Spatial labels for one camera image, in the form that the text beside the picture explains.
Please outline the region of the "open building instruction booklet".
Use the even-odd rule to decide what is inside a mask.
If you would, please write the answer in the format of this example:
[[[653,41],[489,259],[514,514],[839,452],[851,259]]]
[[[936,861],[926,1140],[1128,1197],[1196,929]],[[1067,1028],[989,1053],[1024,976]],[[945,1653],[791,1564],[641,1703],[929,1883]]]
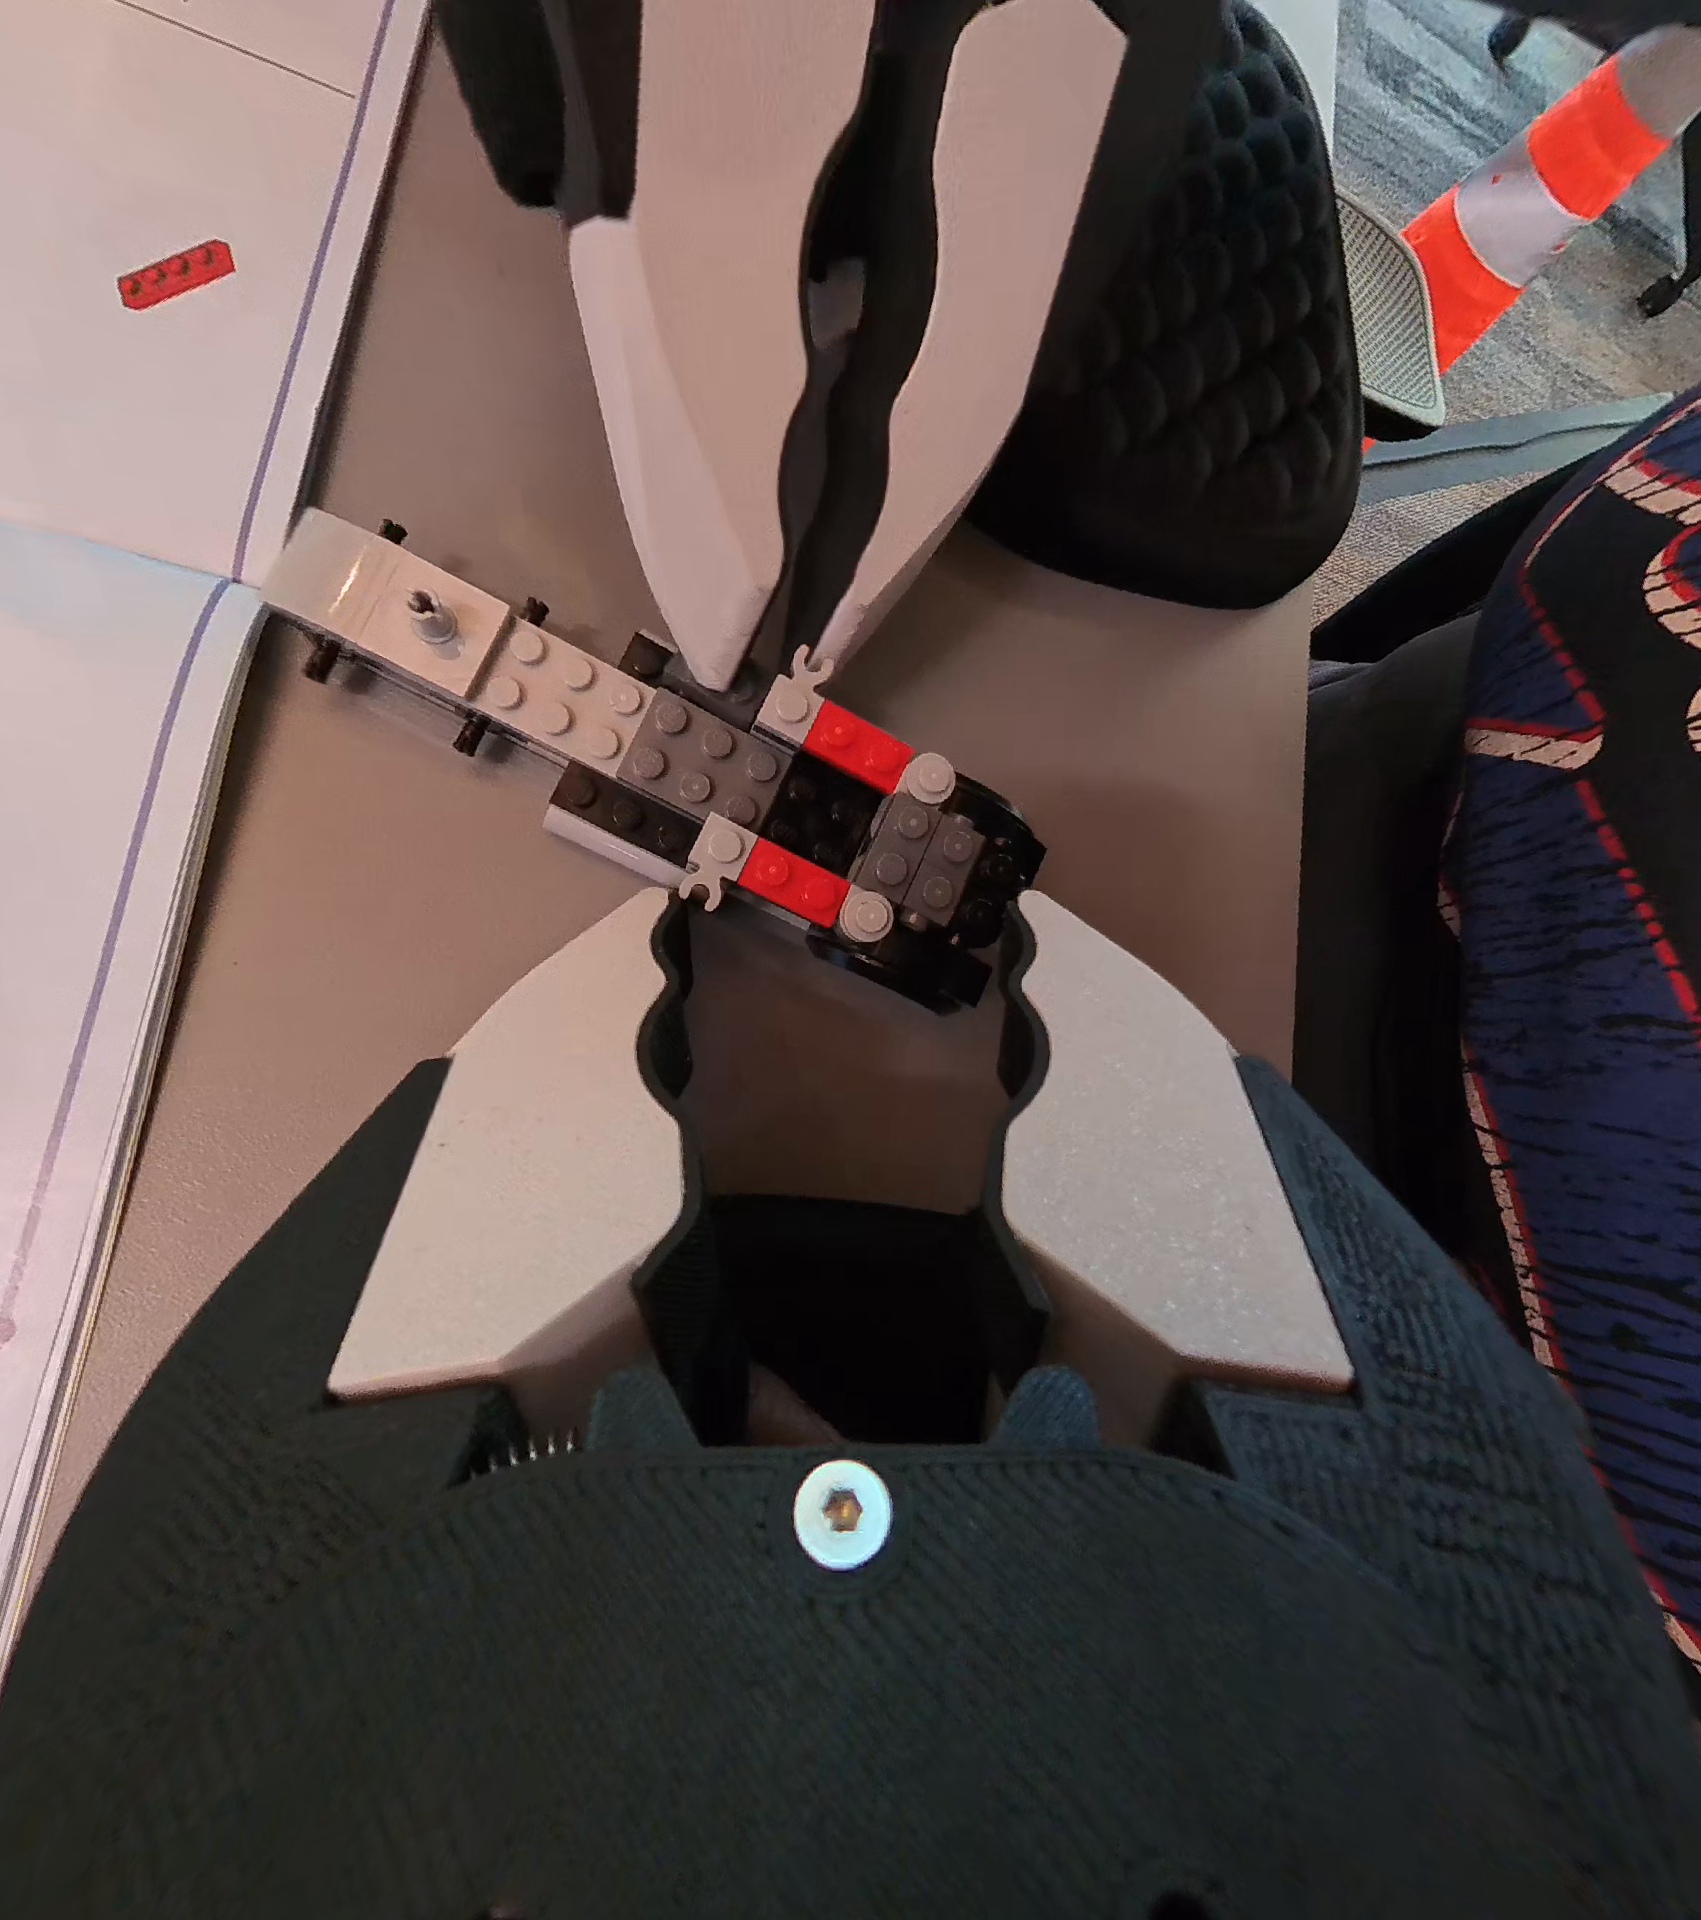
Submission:
[[[0,3],[0,1587],[424,3]]]

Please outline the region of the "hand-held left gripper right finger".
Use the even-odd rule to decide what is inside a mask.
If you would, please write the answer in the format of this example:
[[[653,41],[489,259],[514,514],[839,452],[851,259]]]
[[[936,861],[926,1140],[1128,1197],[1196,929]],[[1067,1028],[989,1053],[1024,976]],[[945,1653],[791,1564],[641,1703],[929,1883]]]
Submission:
[[[1007,1122],[1007,1227],[1052,1300],[1045,1360],[1096,1395],[1186,1377],[1342,1394],[1352,1368],[1221,1029],[1040,892],[1019,978],[1040,1047]]]

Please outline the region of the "black dimpled wrist rest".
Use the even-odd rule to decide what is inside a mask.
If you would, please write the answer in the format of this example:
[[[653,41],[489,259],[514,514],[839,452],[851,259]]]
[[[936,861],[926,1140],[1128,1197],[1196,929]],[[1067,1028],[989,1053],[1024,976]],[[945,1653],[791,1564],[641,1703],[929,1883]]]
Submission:
[[[1257,609],[1342,538],[1362,426],[1329,141],[1277,27],[1224,3],[1181,156],[967,519],[1077,580]]]

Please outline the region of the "grey desk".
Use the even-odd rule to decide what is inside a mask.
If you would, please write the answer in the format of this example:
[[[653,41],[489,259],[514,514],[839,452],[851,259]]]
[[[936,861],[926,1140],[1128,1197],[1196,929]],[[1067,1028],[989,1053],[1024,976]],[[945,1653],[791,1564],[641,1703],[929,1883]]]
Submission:
[[[616,654],[662,618],[624,530],[566,240],[494,183],[424,8],[293,515],[402,521],[431,562],[513,605],[544,597],[563,631]],[[11,1487],[0,1668],[54,1480],[70,1456],[74,1485],[94,1463],[70,1421],[94,1441],[115,1428],[382,1092],[637,888],[542,828],[544,762],[467,762],[402,697],[308,682],[259,583],[94,1266]]]

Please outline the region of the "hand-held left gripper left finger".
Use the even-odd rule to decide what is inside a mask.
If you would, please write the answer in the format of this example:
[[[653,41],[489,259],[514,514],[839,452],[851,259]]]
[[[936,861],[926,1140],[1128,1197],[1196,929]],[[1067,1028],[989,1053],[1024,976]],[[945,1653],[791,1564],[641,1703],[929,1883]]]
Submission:
[[[693,1162],[656,1019],[685,901],[639,892],[514,981],[451,1047],[337,1347],[343,1401],[465,1384],[587,1403],[644,1361],[633,1278]]]

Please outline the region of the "orange white traffic cone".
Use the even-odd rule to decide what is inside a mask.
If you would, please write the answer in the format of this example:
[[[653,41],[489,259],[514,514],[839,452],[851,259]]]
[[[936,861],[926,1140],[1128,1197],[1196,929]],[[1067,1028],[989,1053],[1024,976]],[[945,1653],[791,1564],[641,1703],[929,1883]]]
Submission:
[[[1428,277],[1441,377],[1699,112],[1701,22],[1636,27],[1399,231]]]

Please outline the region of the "person's printed dark shirt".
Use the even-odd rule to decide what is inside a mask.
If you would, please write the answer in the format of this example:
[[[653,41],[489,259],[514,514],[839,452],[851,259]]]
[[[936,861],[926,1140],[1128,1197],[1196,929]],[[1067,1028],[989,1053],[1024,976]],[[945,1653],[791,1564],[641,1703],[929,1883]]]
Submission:
[[[1701,1681],[1701,385],[1536,515],[1467,688],[1438,895],[1473,1263]]]

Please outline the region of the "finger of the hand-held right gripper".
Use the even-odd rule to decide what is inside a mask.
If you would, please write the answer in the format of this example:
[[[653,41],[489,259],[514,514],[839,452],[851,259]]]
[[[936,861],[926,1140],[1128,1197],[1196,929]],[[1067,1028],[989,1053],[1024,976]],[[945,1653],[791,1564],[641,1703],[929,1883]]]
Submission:
[[[805,525],[816,209],[884,3],[565,3],[563,216],[623,510],[676,654],[726,692]]]
[[[1125,62],[1088,1],[978,5],[907,86],[832,395],[808,650],[840,665],[962,515],[1023,407]]]

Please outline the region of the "person's dark trousers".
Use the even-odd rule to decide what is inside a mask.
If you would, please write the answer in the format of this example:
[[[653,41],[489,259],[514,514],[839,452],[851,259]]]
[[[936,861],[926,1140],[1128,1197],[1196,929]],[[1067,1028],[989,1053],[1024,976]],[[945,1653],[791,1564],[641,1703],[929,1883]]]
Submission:
[[[1457,949],[1438,861],[1478,614],[1310,669],[1293,1077],[1386,1186],[1461,1126]]]

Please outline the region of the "white mesh chair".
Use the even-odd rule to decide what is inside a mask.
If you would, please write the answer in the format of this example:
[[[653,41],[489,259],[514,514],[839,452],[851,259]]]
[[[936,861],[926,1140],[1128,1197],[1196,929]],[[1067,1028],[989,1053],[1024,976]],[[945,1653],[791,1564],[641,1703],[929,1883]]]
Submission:
[[[1342,190],[1337,206],[1367,435],[1424,437],[1444,423],[1428,277],[1413,248],[1369,206]]]

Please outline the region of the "grey red toy brick car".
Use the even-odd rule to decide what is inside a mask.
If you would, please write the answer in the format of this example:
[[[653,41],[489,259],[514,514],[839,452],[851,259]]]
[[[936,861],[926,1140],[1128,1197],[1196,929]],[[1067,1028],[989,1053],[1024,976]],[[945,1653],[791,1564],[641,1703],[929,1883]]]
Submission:
[[[731,690],[635,633],[600,658],[544,602],[513,607],[308,507],[262,581],[303,671],[377,679],[441,716],[459,756],[555,770],[544,828],[650,883],[788,923],[829,963],[939,1013],[974,1005],[1045,847],[1002,795],[829,695],[805,650]]]

